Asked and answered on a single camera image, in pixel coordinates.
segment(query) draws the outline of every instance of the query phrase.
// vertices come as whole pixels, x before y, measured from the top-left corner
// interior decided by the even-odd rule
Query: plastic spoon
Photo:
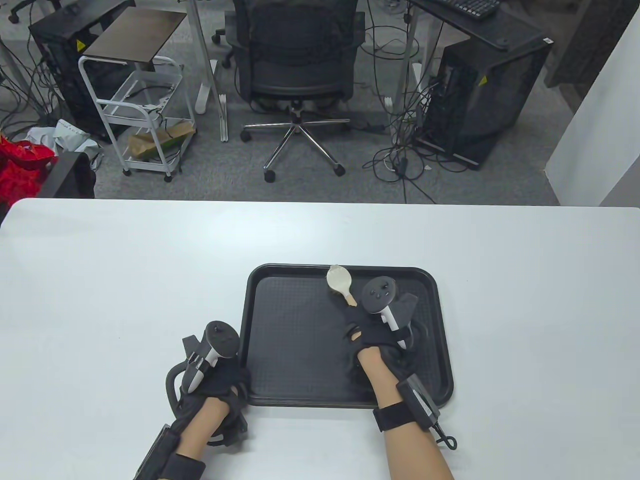
[[[349,270],[345,267],[331,265],[331,268],[329,268],[329,271],[326,273],[326,283],[328,283],[331,290],[341,293],[350,307],[358,306],[358,303],[349,291],[351,287],[351,273],[349,273]]]

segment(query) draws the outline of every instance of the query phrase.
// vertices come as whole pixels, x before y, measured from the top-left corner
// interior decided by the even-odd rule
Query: cardboard box
[[[191,122],[181,122],[167,130],[158,130],[158,140],[163,152],[182,144],[189,135],[196,133]],[[158,156],[156,143],[151,133],[138,133],[129,137],[129,151],[138,160],[149,160]]]

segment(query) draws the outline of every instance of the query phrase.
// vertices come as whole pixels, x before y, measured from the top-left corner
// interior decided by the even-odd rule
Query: gray carpet
[[[166,4],[159,0],[140,0],[138,5],[183,8],[181,4]],[[214,28],[223,26],[222,10],[229,8],[230,2],[201,2],[200,5],[206,35]],[[378,25],[403,25],[400,18],[388,16],[379,10],[374,9],[374,15]],[[9,26],[13,30],[3,28],[3,36],[19,48],[20,43],[24,42],[24,26]],[[381,29],[378,42],[388,41],[395,32]],[[419,27],[418,38],[424,38],[425,34],[426,29]],[[440,45],[451,44],[464,37],[445,26]],[[196,67],[187,22],[183,22],[161,53],[185,64],[186,83],[194,100],[200,72]],[[355,80],[360,84],[349,101],[346,116],[352,118],[356,125],[363,125],[365,121],[370,124],[384,123],[386,118],[380,103],[369,87],[373,79],[371,57],[360,52],[355,71]],[[394,92],[398,72],[399,62],[378,62],[378,80],[383,94]],[[296,137],[276,162],[276,182],[266,184],[262,165],[284,132],[256,132],[253,141],[242,143],[239,133],[243,124],[269,121],[273,117],[252,112],[238,97],[233,70],[221,69],[219,73],[220,90],[227,94],[229,103],[230,141],[220,143],[218,117],[210,103],[207,114],[197,118],[198,135],[183,160],[183,173],[176,175],[170,184],[163,182],[162,174],[150,172],[134,172],[130,177],[124,177],[120,163],[111,147],[108,147],[97,172],[95,191],[98,198],[403,202],[401,184],[385,184],[376,180],[372,171],[361,168],[376,151],[390,145],[388,136],[358,131],[345,133],[336,128],[317,128],[314,132],[346,167],[345,176],[336,177],[321,155],[304,138]],[[184,110],[168,114],[174,113],[183,115]],[[503,135],[482,170],[454,174],[432,164],[433,169],[425,171],[417,184],[443,204],[556,205],[557,200],[543,169],[571,117],[571,111],[559,92],[545,88],[541,79],[538,79],[517,124]],[[123,135],[120,141],[125,143],[126,137],[126,134]],[[383,175],[385,169],[382,165],[380,167]],[[421,168],[419,160],[410,157],[408,173],[415,175]],[[407,185],[407,197],[410,203],[429,203],[410,185]]]

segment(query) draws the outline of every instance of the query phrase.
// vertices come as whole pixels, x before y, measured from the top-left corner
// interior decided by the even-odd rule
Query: hand
[[[379,315],[367,313],[362,307],[347,307],[344,311],[347,337],[355,365],[367,376],[368,367],[385,365],[396,378],[402,380],[413,373],[411,355],[400,348],[396,336]]]
[[[241,409],[246,406],[249,383],[249,372],[240,368],[237,355],[218,359],[216,366],[207,370],[193,393],[181,392],[177,419],[172,424],[172,430],[182,434],[188,426],[191,428],[192,420],[206,407],[208,413],[205,417],[219,423],[212,436],[223,437],[221,442],[209,444],[235,443],[239,440],[239,435],[246,431],[246,421]]]

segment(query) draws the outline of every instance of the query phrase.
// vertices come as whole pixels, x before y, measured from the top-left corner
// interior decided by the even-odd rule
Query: red fabric
[[[37,196],[47,179],[46,166],[57,161],[56,154],[43,145],[12,143],[0,136],[0,203],[11,206]]]

